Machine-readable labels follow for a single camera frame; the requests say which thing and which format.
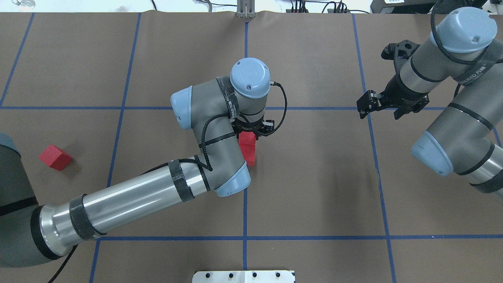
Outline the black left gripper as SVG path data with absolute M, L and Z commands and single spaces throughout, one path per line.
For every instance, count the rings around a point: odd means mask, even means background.
M 261 136 L 269 136 L 275 130 L 275 120 L 268 119 L 264 120 L 261 118 L 253 123 L 246 122 L 240 119 L 235 119 L 232 122 L 232 128 L 239 139 L 244 134 L 242 132 L 252 132 L 253 137 L 258 140 Z

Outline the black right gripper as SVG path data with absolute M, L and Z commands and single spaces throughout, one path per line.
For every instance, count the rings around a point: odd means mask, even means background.
M 394 117 L 399 119 L 410 112 L 420 112 L 429 103 L 427 93 L 410 90 L 400 78 L 401 68 L 408 62 L 408 59 L 411 59 L 419 47 L 419 44 L 403 40 L 399 43 L 390 43 L 383 48 L 381 57 L 384 60 L 393 61 L 395 75 L 381 93 L 368 90 L 357 100 L 360 119 L 365 119 L 371 112 L 387 108 L 395 108 Z

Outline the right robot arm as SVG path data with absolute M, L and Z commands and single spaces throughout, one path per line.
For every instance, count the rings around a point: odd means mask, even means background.
M 502 120 L 502 42 L 489 14 L 467 0 L 438 0 L 431 32 L 422 44 L 391 43 L 381 54 L 395 75 L 382 92 L 368 90 L 357 100 L 360 118 L 388 108 L 395 119 L 418 113 L 429 93 L 447 78 L 457 82 L 454 97 L 422 133 L 411 154 L 438 175 L 456 173 L 477 191 L 502 197 L 503 150 L 487 135 Z

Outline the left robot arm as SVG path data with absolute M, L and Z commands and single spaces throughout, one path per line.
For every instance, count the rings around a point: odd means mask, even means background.
M 250 174 L 237 133 L 273 132 L 263 120 L 272 85 L 266 63 L 249 57 L 237 61 L 228 76 L 174 93 L 174 116 L 182 129 L 193 131 L 200 154 L 62 205 L 39 204 L 20 153 L 1 133 L 1 267 L 54 261 L 84 241 L 203 192 L 227 197 L 248 188 Z

